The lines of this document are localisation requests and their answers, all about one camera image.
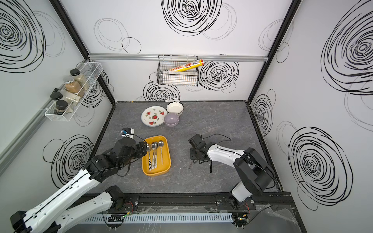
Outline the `silver spoon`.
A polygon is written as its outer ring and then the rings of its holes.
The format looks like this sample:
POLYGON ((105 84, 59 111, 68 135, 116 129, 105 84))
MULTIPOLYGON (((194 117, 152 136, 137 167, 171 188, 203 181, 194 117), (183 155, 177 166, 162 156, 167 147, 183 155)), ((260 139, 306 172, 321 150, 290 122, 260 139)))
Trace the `silver spoon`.
POLYGON ((157 142, 153 142, 151 144, 151 149, 153 151, 153 159, 152 159, 152 169, 153 170, 155 170, 157 168, 157 154, 156 154, 157 147, 158 147, 157 142))

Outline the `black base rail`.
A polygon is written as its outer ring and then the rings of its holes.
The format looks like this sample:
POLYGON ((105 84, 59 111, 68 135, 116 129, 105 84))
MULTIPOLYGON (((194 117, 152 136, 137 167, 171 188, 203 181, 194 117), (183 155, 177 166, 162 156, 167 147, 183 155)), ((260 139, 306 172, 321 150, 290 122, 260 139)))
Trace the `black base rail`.
POLYGON ((295 207, 292 195, 289 192, 265 192, 261 196, 251 196, 239 202, 228 192, 221 193, 129 193, 123 195, 123 205, 111 207, 110 212, 135 212, 146 207, 166 206, 201 206, 218 211, 247 211, 255 210, 260 205, 289 205, 295 207))

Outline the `purple bowl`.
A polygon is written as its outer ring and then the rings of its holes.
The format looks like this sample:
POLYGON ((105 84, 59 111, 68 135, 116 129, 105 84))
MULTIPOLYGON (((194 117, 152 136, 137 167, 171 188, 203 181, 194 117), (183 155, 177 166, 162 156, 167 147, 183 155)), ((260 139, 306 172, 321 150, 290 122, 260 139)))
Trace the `purple bowl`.
POLYGON ((168 113, 164 117, 164 124, 169 127, 178 125, 180 117, 176 113, 168 113))

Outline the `watermelon pattern plate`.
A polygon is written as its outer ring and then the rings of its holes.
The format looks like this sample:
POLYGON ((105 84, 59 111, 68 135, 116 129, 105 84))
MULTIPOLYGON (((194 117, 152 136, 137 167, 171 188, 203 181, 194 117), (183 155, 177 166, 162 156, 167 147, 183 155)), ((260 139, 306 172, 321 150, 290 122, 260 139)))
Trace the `watermelon pattern plate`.
POLYGON ((160 126, 164 123, 167 110, 161 106, 146 108, 141 114, 141 122, 148 127, 160 126))

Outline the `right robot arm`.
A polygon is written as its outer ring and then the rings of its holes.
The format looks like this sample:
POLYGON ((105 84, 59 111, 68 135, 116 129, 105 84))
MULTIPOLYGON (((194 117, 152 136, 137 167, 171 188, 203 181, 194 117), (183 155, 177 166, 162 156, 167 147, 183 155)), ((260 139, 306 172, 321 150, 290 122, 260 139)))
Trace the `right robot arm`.
POLYGON ((254 148, 226 148, 218 143, 205 142, 199 134, 188 141, 191 145, 191 160, 199 163, 219 162, 236 170, 241 182, 231 190, 231 195, 237 202, 244 202, 253 195, 260 196, 270 184, 275 184, 273 168, 254 148))

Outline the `yellow storage box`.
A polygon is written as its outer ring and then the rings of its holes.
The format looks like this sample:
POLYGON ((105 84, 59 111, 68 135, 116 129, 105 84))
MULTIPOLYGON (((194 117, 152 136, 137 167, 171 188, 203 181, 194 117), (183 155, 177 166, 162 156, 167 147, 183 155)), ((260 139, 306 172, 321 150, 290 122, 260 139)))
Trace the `yellow storage box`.
MULTIPOLYGON (((169 151, 169 145, 168 145, 168 141, 167 139, 164 137, 164 136, 154 136, 154 137, 149 137, 149 138, 146 138, 145 141, 150 145, 151 147, 151 144, 153 142, 159 142, 160 140, 162 140, 164 142, 164 147, 163 147, 163 160, 164 160, 164 164, 161 165, 161 153, 160 153, 160 147, 158 146, 157 147, 157 150, 156 150, 156 154, 157 154, 157 168, 155 170, 148 170, 148 154, 146 154, 142 159, 141 159, 141 162, 142 162, 142 171, 145 175, 147 176, 150 176, 150 177, 154 177, 154 176, 159 176, 159 175, 163 175, 163 174, 166 174, 170 168, 171 168, 171 165, 172 165, 172 161, 171 161, 171 154, 170 154, 170 151, 169 151)), ((151 159, 153 159, 153 151, 151 149, 151 159)))

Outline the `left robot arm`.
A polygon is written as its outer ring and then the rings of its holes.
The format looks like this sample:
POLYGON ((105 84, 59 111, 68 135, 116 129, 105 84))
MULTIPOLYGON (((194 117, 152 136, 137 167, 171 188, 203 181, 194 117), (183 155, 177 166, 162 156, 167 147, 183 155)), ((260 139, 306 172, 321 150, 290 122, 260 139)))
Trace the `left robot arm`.
POLYGON ((118 140, 112 149, 94 156, 62 188, 28 211, 10 217, 15 233, 62 233, 81 221, 107 210, 125 210, 129 204, 116 185, 76 207, 72 205, 86 192, 146 155, 146 141, 132 136, 118 140))

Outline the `aluminium wall rail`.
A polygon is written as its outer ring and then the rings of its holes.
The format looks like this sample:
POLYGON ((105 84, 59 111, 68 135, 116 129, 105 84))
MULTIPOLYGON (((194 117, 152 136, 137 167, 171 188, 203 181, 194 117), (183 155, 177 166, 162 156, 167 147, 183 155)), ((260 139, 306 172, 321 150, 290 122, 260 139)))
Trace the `aluminium wall rail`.
POLYGON ((222 62, 267 62, 267 56, 256 55, 158 55, 158 54, 125 54, 125 53, 92 53, 91 60, 127 60, 127 61, 158 61, 158 59, 171 59, 187 61, 190 59, 204 59, 206 61, 222 62))

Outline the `clear wall shelf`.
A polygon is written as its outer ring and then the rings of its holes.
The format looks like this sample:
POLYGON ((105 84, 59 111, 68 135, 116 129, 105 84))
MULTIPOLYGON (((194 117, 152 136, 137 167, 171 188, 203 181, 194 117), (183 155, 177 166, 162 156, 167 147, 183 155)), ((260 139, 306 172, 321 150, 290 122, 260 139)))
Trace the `clear wall shelf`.
POLYGON ((97 62, 86 62, 72 69, 63 79, 62 87, 51 93, 52 103, 44 116, 50 121, 69 122, 74 119, 80 120, 83 126, 90 123, 105 96, 98 83, 103 71, 97 62))

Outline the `spice jar black lid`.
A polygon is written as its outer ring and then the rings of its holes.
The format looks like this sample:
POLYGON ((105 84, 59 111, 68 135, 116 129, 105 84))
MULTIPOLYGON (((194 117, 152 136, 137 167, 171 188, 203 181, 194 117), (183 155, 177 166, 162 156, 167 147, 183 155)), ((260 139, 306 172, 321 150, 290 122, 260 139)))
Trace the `spice jar black lid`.
POLYGON ((83 90, 87 90, 89 86, 87 86, 87 78, 86 76, 80 72, 79 69, 72 69, 70 70, 70 75, 73 77, 75 81, 77 81, 83 90))

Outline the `brown spice jar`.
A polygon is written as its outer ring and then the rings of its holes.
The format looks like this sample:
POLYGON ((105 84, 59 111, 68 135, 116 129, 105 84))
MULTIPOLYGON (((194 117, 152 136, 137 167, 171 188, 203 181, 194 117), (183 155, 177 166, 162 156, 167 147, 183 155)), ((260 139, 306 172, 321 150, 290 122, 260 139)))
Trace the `brown spice jar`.
POLYGON ((63 81, 64 81, 65 88, 68 92, 75 93, 75 94, 77 94, 81 97, 84 96, 84 92, 82 90, 82 87, 71 76, 64 77, 63 81))

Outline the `yellow foil roll box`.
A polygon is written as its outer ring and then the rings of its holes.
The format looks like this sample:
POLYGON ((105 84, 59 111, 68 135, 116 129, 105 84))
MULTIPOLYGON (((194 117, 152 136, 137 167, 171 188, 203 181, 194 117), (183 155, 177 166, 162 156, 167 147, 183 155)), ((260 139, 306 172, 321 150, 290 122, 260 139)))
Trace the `yellow foil roll box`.
POLYGON ((174 67, 172 69, 169 69, 168 71, 171 71, 171 72, 184 72, 184 71, 187 71, 187 70, 192 70, 194 68, 203 66, 204 64, 205 63, 204 63, 203 59, 200 59, 200 60, 195 60, 195 61, 189 62, 189 63, 184 64, 184 65, 180 65, 180 66, 174 67))

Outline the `cow pattern handle spoon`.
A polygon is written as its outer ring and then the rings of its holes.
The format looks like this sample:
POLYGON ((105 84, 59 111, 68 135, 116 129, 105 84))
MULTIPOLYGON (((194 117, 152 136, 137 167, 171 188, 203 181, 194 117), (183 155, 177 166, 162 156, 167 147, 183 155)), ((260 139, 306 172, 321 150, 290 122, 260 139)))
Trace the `cow pattern handle spoon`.
POLYGON ((151 147, 149 144, 146 146, 146 151, 148 154, 148 170, 152 170, 151 147))

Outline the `wooden handle spoon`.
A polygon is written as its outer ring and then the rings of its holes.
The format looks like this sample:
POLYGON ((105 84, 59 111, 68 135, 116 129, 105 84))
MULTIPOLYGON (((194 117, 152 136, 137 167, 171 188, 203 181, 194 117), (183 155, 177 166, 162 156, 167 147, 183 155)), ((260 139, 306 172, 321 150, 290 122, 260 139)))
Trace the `wooden handle spoon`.
POLYGON ((161 153, 161 165, 164 164, 164 160, 163 160, 163 147, 164 147, 164 142, 162 140, 160 140, 158 142, 158 146, 160 147, 160 153, 161 153))

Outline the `front black lid jar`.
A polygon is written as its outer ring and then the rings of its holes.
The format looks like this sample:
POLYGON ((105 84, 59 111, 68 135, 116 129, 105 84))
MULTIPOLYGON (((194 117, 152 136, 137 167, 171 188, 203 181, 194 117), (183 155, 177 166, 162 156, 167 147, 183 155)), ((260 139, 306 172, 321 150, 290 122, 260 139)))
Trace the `front black lid jar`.
POLYGON ((63 115, 67 110, 69 104, 65 100, 58 100, 55 102, 54 114, 63 115))

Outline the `white scalloped bowl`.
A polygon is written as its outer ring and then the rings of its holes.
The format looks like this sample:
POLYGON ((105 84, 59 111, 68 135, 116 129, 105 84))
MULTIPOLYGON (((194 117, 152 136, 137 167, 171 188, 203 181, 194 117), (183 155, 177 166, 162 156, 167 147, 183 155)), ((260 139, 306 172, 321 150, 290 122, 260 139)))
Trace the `white scalloped bowl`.
POLYGON ((181 116, 184 110, 184 106, 180 102, 170 102, 166 110, 168 113, 175 113, 178 116, 181 116))

